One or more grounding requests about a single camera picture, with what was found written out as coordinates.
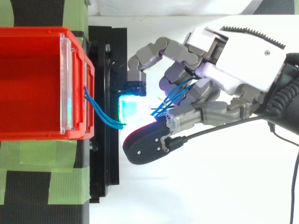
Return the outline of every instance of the red plastic bin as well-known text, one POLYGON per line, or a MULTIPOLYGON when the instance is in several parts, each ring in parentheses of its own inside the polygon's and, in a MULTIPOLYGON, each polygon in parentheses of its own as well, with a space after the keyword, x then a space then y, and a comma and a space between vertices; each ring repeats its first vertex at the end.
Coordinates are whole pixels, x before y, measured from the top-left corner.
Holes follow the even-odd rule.
POLYGON ((0 141, 93 137, 94 67, 64 27, 0 28, 0 141))

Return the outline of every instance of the masking tape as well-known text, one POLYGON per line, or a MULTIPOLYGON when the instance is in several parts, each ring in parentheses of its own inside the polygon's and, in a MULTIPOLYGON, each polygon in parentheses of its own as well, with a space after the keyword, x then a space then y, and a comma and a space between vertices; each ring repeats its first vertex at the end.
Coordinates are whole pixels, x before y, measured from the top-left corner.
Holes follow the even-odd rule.
POLYGON ((0 169, 28 172, 72 172, 76 140, 3 141, 0 169))
POLYGON ((6 170, 0 169, 0 205, 4 205, 5 187, 6 187, 6 170))
POLYGON ((48 204, 84 204, 90 198, 89 167, 51 173, 48 204))

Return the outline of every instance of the coiled black cable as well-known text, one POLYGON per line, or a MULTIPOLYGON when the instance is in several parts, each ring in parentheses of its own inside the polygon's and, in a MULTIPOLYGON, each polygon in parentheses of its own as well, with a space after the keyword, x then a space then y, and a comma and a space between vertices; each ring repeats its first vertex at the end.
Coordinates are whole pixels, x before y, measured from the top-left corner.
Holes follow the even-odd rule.
MULTIPOLYGON (((286 55, 286 63, 299 65, 299 54, 290 53, 286 55)), ((287 86, 278 91, 275 96, 270 99, 267 111, 275 115, 282 116, 287 106, 299 95, 299 77, 292 80, 287 86)))

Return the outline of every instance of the black surface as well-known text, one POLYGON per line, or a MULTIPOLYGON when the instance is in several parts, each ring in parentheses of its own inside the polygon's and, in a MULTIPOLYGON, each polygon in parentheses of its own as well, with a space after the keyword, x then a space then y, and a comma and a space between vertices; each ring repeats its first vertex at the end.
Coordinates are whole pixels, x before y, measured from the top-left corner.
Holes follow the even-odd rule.
POLYGON ((10 1, 14 12, 14 26, 62 26, 63 24, 64 0, 10 1))
MULTIPOLYGON (((95 67, 95 101, 104 112, 118 120, 118 98, 127 76, 127 29, 89 27, 89 57, 95 67), (106 52, 106 44, 111 52, 106 52)), ((91 203, 107 195, 109 185, 119 184, 118 130, 106 126, 95 116, 95 137, 90 152, 91 203)))
POLYGON ((48 205, 51 173, 7 172, 1 224, 88 224, 89 202, 84 205, 48 205))
POLYGON ((141 165, 168 155, 169 153, 162 150, 160 139, 169 133, 165 116, 157 118, 157 122, 134 131, 123 144, 123 150, 128 160, 133 164, 141 165))
POLYGON ((263 0, 256 11, 255 15, 294 15, 295 0, 263 0))
POLYGON ((74 168, 83 168, 88 166, 89 166, 89 139, 78 140, 74 168))
POLYGON ((126 90, 128 95, 145 97, 146 83, 141 81, 128 81, 126 90))

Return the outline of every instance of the blue cable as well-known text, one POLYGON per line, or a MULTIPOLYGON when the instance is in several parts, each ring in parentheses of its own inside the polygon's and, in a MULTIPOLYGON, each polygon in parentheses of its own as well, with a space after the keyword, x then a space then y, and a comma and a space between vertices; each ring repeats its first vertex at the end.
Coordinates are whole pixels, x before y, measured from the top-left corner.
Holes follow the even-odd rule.
MULTIPOLYGON (((171 94, 169 94, 165 99, 164 102, 167 103, 167 99, 172 96, 177 90, 179 90, 180 87, 182 87, 183 85, 185 85, 186 83, 190 82, 191 80, 196 79, 196 78, 189 78, 186 81, 182 82, 179 86, 177 86, 177 88, 174 89, 174 91, 171 92, 171 94)), ((164 106, 164 104, 162 103, 152 114, 151 116, 155 116, 155 114, 162 109, 162 107, 164 106)))
POLYGON ((185 93, 187 93, 193 85, 188 86, 185 90, 181 91, 179 94, 173 96, 172 98, 170 98, 167 102, 170 102, 162 111, 160 111, 155 117, 160 116, 162 113, 164 113, 165 111, 167 111, 167 109, 173 104, 173 102, 175 102, 178 98, 180 98, 182 95, 184 95, 185 93))
POLYGON ((102 120, 106 125, 108 125, 108 126, 111 127, 111 128, 114 128, 114 129, 122 129, 122 127, 120 127, 120 126, 114 126, 114 125, 110 124, 109 122, 107 122, 107 121, 103 118, 103 116, 101 115, 101 113, 95 108, 94 104, 93 104, 91 101, 89 101, 88 99, 87 99, 87 101, 90 102, 90 103, 92 104, 92 106, 93 106, 94 110, 96 111, 97 115, 101 118, 101 120, 102 120))
POLYGON ((99 107, 99 105, 94 101, 94 99, 89 95, 87 88, 85 87, 85 94, 86 97, 85 99, 91 103, 91 105, 93 106, 94 110, 96 111, 97 115, 100 117, 100 119, 109 127, 112 127, 114 129, 123 129, 122 123, 119 123, 113 119, 111 119, 110 117, 108 117, 99 107))
POLYGON ((118 126, 123 126, 123 125, 126 125, 126 124, 123 124, 123 123, 120 123, 116 120, 113 120, 112 118, 110 118, 109 116, 107 116, 103 111, 102 109, 100 108, 100 106, 97 104, 97 102, 95 102, 95 100, 89 96, 90 100, 93 102, 93 105, 97 108, 97 110, 102 114, 102 116, 108 121, 110 122, 111 124, 114 124, 114 125, 118 125, 118 126))
POLYGON ((109 122, 111 122, 112 124, 115 124, 117 126, 123 126, 126 124, 120 123, 118 121, 113 120, 112 118, 108 117, 103 111, 102 109, 99 107, 99 105, 95 102, 95 100, 89 95, 88 90, 86 88, 86 86, 84 87, 85 89, 85 94, 89 97, 89 99, 93 102, 93 105, 95 105, 95 107, 98 109, 98 111, 102 114, 102 116, 108 120, 109 122))

